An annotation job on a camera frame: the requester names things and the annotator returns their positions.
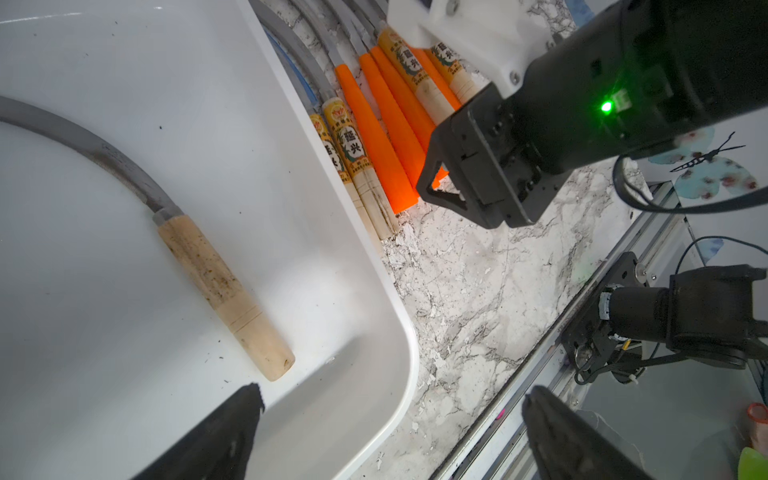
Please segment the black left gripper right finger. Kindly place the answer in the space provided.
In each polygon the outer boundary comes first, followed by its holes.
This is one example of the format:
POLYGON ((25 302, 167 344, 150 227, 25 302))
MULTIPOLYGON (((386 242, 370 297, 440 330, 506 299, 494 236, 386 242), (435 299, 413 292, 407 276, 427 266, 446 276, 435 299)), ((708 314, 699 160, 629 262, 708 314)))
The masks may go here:
POLYGON ((544 386, 537 385, 526 395, 522 417, 542 479, 649 477, 544 386))

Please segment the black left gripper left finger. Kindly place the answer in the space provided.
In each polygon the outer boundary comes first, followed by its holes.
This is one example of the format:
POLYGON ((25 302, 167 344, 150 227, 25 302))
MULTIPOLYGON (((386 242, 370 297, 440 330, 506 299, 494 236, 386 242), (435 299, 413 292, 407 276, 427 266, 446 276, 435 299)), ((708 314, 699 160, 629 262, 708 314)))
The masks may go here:
POLYGON ((137 479, 243 479, 265 406, 258 384, 239 388, 137 479))

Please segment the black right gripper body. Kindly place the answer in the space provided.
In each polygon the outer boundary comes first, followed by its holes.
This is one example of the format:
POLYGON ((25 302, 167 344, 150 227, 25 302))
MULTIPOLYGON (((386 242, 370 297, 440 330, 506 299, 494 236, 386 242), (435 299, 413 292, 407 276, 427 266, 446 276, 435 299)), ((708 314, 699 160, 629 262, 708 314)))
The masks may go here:
POLYGON ((539 221, 569 176, 534 163, 489 84, 434 129, 417 192, 485 229, 519 228, 539 221))

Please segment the yellow label wooden sickle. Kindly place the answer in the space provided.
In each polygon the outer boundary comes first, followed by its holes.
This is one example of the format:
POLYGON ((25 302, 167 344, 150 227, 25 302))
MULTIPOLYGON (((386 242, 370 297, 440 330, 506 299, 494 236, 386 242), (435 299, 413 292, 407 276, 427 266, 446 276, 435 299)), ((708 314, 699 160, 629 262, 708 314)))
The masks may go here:
POLYGON ((361 16, 371 24, 366 30, 374 38, 375 45, 383 51, 399 78, 405 82, 433 123, 438 125, 450 117, 455 109, 427 72, 426 63, 422 62, 416 56, 416 51, 386 24, 374 2, 354 1, 353 4, 360 10, 361 16))
POLYGON ((467 103, 480 91, 472 75, 460 62, 458 54, 443 42, 438 42, 428 49, 427 55, 462 104, 467 103))
POLYGON ((326 150, 328 157, 332 161, 342 183, 344 184, 344 187, 350 199, 352 200, 352 203, 354 204, 370 239, 372 240, 374 248, 376 249, 378 255, 381 256, 383 254, 383 250, 379 236, 374 228, 373 223, 371 222, 368 211, 366 210, 366 207, 364 206, 359 193, 353 184, 352 178, 350 177, 343 161, 341 160, 339 151, 336 147, 336 143, 327 128, 326 122, 323 116, 320 114, 319 100, 312 91, 309 83, 304 79, 304 76, 293 63, 292 59, 283 50, 282 46, 272 36, 269 30, 266 31, 266 34, 277 53, 280 63, 285 69, 291 84, 297 92, 302 105, 307 111, 307 114, 309 115, 309 118, 321 140, 321 143, 323 144, 323 147, 326 150))
POLYGON ((368 211, 380 242, 391 238, 398 227, 397 219, 344 100, 336 95, 325 71, 289 25, 263 2, 252 1, 250 5, 262 26, 282 46, 319 100, 320 114, 368 211))

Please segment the bare wooden handle sickle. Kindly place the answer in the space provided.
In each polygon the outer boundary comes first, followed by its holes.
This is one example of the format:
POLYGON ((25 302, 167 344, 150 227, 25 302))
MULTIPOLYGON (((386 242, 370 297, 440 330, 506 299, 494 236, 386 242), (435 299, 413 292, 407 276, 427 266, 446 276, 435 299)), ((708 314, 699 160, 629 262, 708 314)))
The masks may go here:
POLYGON ((1 121, 56 141, 100 166, 153 212, 163 242, 201 295, 269 381, 286 374, 295 355, 268 315, 194 221, 139 165, 84 127, 3 96, 1 121))

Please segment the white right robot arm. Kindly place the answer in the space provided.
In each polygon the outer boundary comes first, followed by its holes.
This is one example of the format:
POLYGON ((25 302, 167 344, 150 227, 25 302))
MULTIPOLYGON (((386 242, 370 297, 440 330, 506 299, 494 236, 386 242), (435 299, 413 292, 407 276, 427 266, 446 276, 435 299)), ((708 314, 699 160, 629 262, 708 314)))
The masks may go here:
POLYGON ((619 1, 440 123, 417 189, 487 229, 537 222, 569 175, 675 148, 767 104, 763 1, 619 1))

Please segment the white plastic storage tray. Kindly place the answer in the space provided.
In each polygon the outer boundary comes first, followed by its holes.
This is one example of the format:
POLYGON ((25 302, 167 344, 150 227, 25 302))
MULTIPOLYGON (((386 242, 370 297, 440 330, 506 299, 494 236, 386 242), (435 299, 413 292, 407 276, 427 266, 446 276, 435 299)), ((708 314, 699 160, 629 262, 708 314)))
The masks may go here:
POLYGON ((249 479, 348 479, 413 324, 246 1, 5 1, 1 475, 130 479, 237 390, 249 479))

